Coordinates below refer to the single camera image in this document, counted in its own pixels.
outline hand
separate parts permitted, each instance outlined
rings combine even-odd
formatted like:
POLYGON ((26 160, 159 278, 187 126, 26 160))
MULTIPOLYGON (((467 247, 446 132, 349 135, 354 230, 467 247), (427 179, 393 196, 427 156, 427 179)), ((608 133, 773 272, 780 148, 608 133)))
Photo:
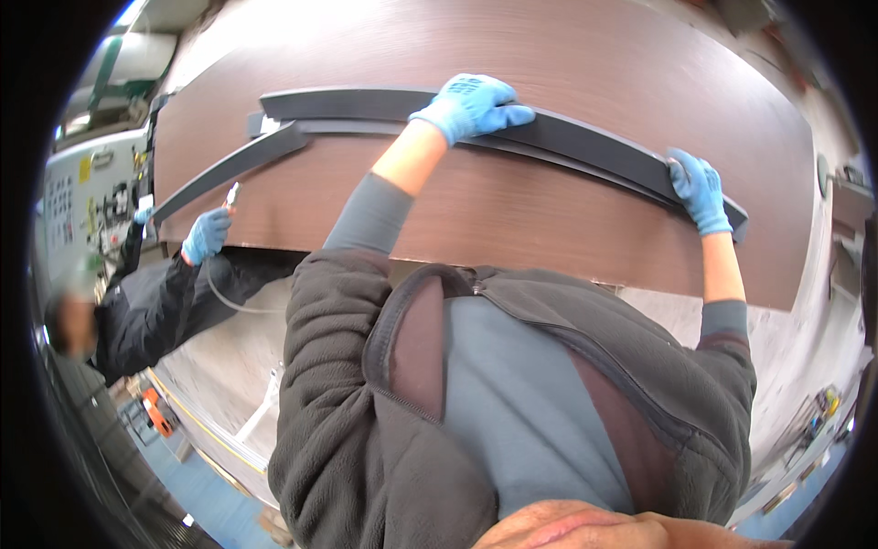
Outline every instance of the hand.
POLYGON ((731 232, 723 209, 723 187, 719 174, 706 160, 678 148, 667 151, 671 183, 701 236, 731 232))
POLYGON ((183 259, 187 264, 201 265, 206 258, 220 252, 228 238, 228 228, 232 226, 232 218, 229 215, 228 209, 219 207, 198 216, 181 247, 183 259))
POLYGON ((490 76, 463 73, 445 83, 429 105, 408 119, 424 119, 438 127, 452 147, 464 137, 533 121, 536 114, 530 107, 505 105, 515 101, 515 97, 515 90, 507 83, 490 76))
POLYGON ((153 212, 155 208, 150 206, 149 208, 141 208, 134 212, 134 222, 138 225, 146 225, 149 220, 153 219, 153 212))

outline mouth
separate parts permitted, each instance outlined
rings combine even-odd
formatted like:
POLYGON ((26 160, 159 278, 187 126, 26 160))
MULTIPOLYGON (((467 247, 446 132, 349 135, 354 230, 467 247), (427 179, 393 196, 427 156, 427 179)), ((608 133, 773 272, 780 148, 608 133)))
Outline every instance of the mouth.
POLYGON ((528 536, 527 549, 558 541, 582 526, 614 526, 626 522, 623 517, 603 509, 584 509, 552 521, 528 536))

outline gloved hand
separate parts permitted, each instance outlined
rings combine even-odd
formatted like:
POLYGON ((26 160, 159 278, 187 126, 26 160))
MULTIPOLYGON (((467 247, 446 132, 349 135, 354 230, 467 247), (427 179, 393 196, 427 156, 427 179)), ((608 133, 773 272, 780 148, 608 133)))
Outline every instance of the gloved hand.
POLYGON ((138 225, 146 225, 149 220, 152 219, 153 211, 155 211, 155 208, 153 208, 152 206, 150 206, 149 208, 141 208, 140 210, 137 210, 136 212, 134 212, 134 222, 138 225))
POLYGON ((424 119, 442 130, 448 146, 464 137, 490 134, 507 126, 533 121, 536 114, 515 101, 515 90, 507 83, 485 75, 460 74, 451 78, 429 105, 408 117, 424 119))
POLYGON ((695 158, 678 148, 667 150, 671 183, 701 236, 731 232, 729 217, 723 210, 723 187, 719 174, 706 160, 695 158))
POLYGON ((215 256, 228 238, 232 218, 225 207, 204 212, 195 220, 181 250, 190 265, 201 265, 206 258, 215 256))

